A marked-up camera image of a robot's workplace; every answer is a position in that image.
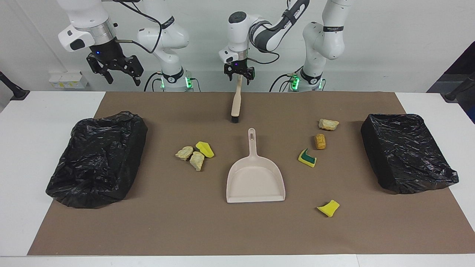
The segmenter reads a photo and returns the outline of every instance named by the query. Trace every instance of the brown mat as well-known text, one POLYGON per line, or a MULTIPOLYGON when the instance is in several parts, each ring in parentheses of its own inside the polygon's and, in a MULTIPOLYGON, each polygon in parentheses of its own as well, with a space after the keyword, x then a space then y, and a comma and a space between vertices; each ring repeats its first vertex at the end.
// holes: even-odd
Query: brown mat
POLYGON ((475 253, 475 234, 449 189, 393 195, 377 184, 360 127, 369 113, 404 113, 394 93, 247 93, 238 124, 229 122, 232 97, 107 93, 96 118, 130 110, 149 127, 135 184, 126 200, 97 210, 54 201, 28 254, 475 253), (320 118, 341 124, 316 151, 320 118), (282 172, 284 202, 226 203, 228 171, 248 155, 250 127, 257 152, 282 172), (174 157, 197 141, 216 154, 202 172, 174 157), (304 148, 318 157, 314 169, 297 161, 304 148), (327 218, 315 207, 331 199, 341 206, 327 218))

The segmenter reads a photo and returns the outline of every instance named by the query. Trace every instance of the beige dustpan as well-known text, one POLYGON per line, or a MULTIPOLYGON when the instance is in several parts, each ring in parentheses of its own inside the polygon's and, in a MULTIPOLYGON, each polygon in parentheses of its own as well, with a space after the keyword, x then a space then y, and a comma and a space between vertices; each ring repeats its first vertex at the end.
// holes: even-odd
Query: beige dustpan
POLYGON ((256 131, 250 128, 249 156, 238 160, 229 170, 226 185, 228 203, 283 201, 285 187, 275 163, 257 155, 256 131))

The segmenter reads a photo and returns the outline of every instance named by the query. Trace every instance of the dustpan handle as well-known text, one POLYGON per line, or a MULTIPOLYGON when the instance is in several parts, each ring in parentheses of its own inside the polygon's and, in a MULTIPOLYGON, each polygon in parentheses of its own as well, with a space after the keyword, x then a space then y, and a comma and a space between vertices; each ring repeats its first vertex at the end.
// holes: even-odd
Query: dustpan handle
POLYGON ((247 132, 249 139, 249 156, 257 157, 257 146, 256 146, 256 130, 250 128, 247 132))

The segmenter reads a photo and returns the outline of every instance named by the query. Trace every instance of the garbage bag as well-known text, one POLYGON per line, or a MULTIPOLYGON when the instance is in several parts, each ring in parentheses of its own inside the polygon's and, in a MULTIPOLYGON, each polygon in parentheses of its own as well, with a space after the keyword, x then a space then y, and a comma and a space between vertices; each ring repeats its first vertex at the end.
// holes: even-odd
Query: garbage bag
POLYGON ((125 198, 137 174, 148 128, 129 111, 79 121, 46 194, 75 208, 97 208, 125 198))
POLYGON ((381 187, 413 194, 458 183, 419 115, 370 114, 361 134, 381 187))

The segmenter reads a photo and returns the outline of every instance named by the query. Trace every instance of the brush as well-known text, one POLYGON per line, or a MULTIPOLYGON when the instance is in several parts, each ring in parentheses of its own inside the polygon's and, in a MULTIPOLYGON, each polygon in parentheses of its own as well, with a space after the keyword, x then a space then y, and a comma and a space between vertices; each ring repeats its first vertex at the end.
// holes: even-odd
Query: brush
POLYGON ((236 124, 239 122, 239 112, 241 111, 241 86, 242 75, 237 78, 236 93, 234 94, 233 106, 231 108, 231 122, 236 124))

